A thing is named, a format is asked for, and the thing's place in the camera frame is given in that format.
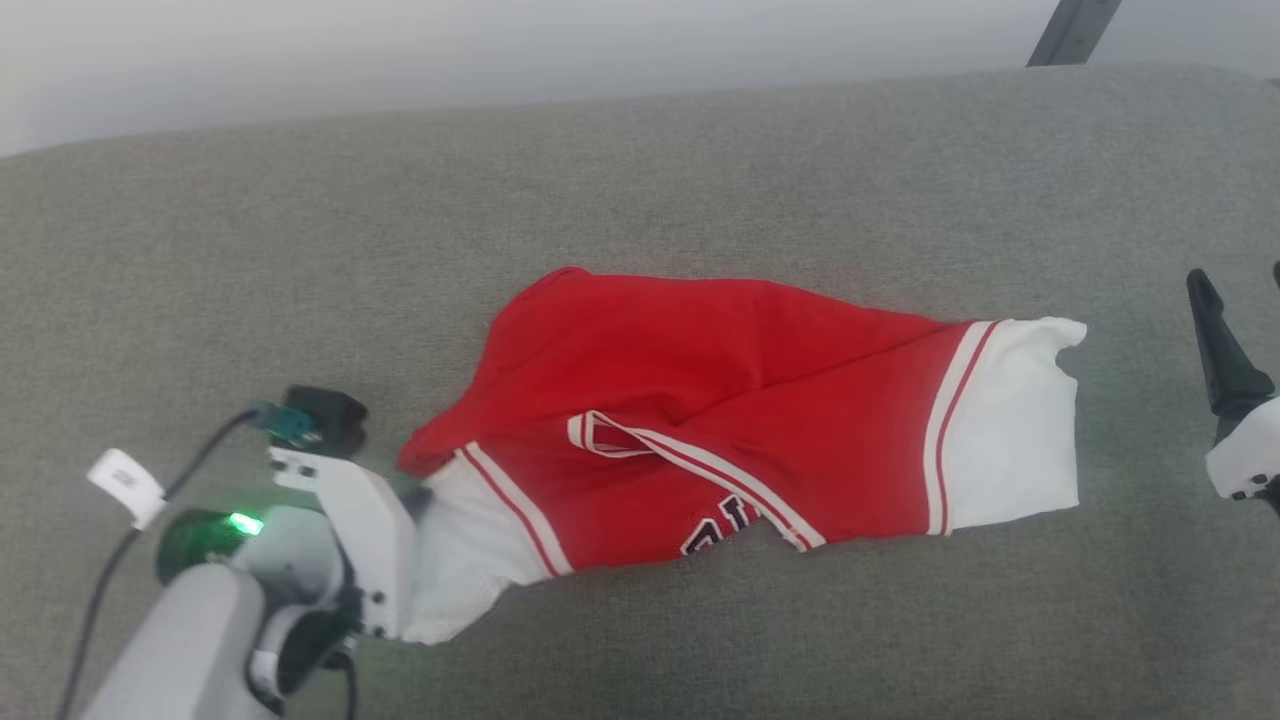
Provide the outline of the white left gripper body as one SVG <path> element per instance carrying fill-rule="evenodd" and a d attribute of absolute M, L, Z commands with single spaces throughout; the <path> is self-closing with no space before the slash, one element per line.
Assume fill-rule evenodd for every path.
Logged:
<path fill-rule="evenodd" d="M 364 593 L 370 634 L 402 641 L 410 624 L 416 530 L 390 483 L 351 460 L 271 446 L 274 482 L 315 496 Z"/>

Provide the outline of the grey-green fabric sofa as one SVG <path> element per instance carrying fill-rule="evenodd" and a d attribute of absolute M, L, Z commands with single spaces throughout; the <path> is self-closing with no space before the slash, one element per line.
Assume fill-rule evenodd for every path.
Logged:
<path fill-rule="evenodd" d="M 1280 88 L 1084 65 L 403 111 L 0 159 L 0 720 L 51 720 L 128 515 L 292 383 L 389 473 L 488 325 L 566 265 L 759 277 L 940 319 L 1069 316 L 1080 503 L 507 594 L 364 641 L 360 720 L 1280 720 L 1280 521 L 1221 500 L 1187 306 L 1203 268 L 1280 383 Z"/>

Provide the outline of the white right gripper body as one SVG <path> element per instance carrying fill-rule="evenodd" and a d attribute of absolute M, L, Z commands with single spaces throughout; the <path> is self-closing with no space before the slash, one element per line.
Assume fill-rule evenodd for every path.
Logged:
<path fill-rule="evenodd" d="M 1204 460 L 1219 497 L 1260 500 L 1280 512 L 1280 397 L 1247 414 Z"/>

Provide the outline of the grey metal pole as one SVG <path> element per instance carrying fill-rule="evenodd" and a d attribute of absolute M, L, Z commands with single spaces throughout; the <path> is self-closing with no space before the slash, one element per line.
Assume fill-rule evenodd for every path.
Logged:
<path fill-rule="evenodd" d="M 1123 0 L 1059 0 L 1027 67 L 1085 64 Z"/>

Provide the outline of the red and white jersey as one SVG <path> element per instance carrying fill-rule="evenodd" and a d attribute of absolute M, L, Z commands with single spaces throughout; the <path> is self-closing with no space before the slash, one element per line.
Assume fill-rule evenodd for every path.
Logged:
<path fill-rule="evenodd" d="M 1057 359 L 1085 334 L 553 272 L 399 454 L 429 493 L 402 637 L 440 644 L 512 587 L 668 562 L 755 521 L 805 552 L 1073 509 L 1076 380 Z"/>

